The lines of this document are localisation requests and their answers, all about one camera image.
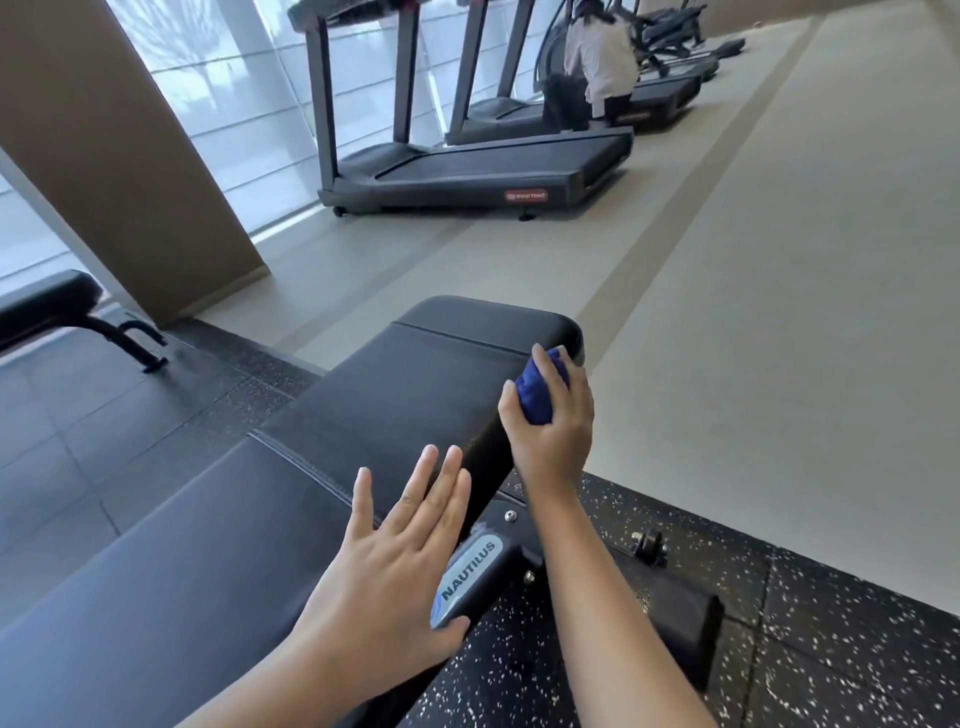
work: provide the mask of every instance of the fingers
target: fingers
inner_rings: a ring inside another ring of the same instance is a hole
[[[427,558],[436,560],[440,571],[444,570],[450,554],[453,553],[453,548],[457,545],[469,502],[470,473],[461,470],[457,474],[457,481],[454,483],[453,492],[444,511],[423,545],[423,552],[427,554]]]
[[[467,630],[470,629],[469,617],[458,617],[451,619],[450,624],[433,631],[434,647],[433,664],[441,663],[453,657],[460,645],[464,643],[467,636]]]
[[[414,466],[414,471],[410,474],[406,487],[403,489],[403,495],[396,502],[387,518],[380,525],[381,530],[388,533],[400,533],[417,513],[420,508],[420,502],[423,501],[423,494],[426,493],[427,483],[430,482],[430,474],[433,473],[433,466],[437,463],[437,446],[428,445],[420,454],[420,460]]]
[[[534,363],[540,370],[540,376],[546,382],[547,391],[550,393],[550,403],[553,405],[553,411],[562,413],[569,408],[570,391],[566,388],[564,380],[557,371],[557,367],[550,360],[550,354],[540,345],[534,345]]]
[[[503,382],[503,392],[500,394],[496,409],[500,413],[500,422],[507,431],[508,438],[513,438],[514,433],[519,432],[522,427],[531,426],[520,407],[520,397],[516,395],[516,384],[509,379]]]
[[[353,507],[347,523],[347,538],[359,539],[373,533],[373,476],[369,469],[357,471],[353,482]]]
[[[451,446],[446,452],[440,475],[430,489],[430,493],[420,504],[417,513],[414,514],[409,525],[407,525],[405,535],[414,548],[423,548],[430,534],[443,517],[450,501],[450,494],[453,493],[454,485],[461,472],[460,465],[463,461],[464,453],[460,448]]]
[[[560,359],[565,364],[566,373],[570,377],[570,397],[573,400],[573,408],[577,414],[593,421],[593,393],[587,381],[587,370],[573,363],[570,354],[566,352],[566,347],[561,346],[559,349]]]

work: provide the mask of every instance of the black pants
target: black pants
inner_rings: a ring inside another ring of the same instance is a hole
[[[590,104],[586,95],[587,79],[550,74],[543,83],[543,124],[551,132],[589,129]]]
[[[628,93],[624,96],[611,96],[609,99],[604,99],[603,116],[611,126],[615,126],[617,118],[630,110],[630,97],[631,94]]]
[[[543,84],[543,123],[551,132],[589,129],[593,109],[587,103],[587,80],[551,74]],[[613,124],[630,108],[630,94],[612,96],[604,101],[603,119]]]

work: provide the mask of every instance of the left hand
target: left hand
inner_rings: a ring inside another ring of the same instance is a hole
[[[437,457],[436,447],[423,450],[403,496],[376,530],[372,475],[360,469],[343,545],[288,638],[316,648],[333,667],[345,711],[452,657],[467,633],[466,617],[430,627],[470,494],[457,447],[447,451],[426,493]]]

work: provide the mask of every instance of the treadmill logo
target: treadmill logo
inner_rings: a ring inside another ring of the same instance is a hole
[[[549,195],[545,189],[508,189],[503,197],[511,205],[530,205],[545,203]]]
[[[487,535],[473,542],[446,568],[430,610],[431,627],[437,627],[446,619],[469,591],[470,585],[480,578],[480,574],[494,561],[493,557],[502,550],[503,542],[496,536]]]

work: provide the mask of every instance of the baseboard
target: baseboard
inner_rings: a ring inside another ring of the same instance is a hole
[[[183,319],[191,318],[196,316],[201,311],[206,311],[208,308],[213,306],[216,303],[219,303],[223,299],[227,299],[232,296],[237,291],[240,291],[246,288],[251,283],[256,283],[258,280],[265,279],[270,275],[270,268],[267,267],[266,263],[261,265],[259,268],[256,268],[245,276],[241,276],[232,283],[225,285],[223,288],[214,291],[208,296],[204,296],[191,303],[186,308],[178,311],[174,316],[171,317],[171,321],[167,322],[158,322],[161,326],[169,326],[170,324],[175,323],[176,321],[181,321]]]

